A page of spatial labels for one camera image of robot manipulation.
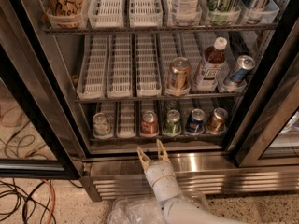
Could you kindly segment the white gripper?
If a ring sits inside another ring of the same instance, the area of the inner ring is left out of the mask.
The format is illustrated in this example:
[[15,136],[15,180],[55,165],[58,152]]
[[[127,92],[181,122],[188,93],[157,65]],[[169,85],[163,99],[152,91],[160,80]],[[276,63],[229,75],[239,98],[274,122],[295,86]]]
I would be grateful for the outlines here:
[[182,192],[162,141],[157,139],[156,144],[159,160],[151,161],[141,147],[137,147],[137,154],[158,203],[165,203]]

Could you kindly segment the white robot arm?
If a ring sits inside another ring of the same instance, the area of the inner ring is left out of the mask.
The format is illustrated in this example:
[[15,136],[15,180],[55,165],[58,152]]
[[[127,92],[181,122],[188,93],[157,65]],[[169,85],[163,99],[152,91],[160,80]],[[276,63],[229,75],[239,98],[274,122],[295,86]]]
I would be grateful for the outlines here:
[[141,147],[137,147],[137,154],[165,224],[246,224],[228,217],[218,217],[189,202],[177,182],[163,143],[157,139],[156,144],[157,160],[153,161]]

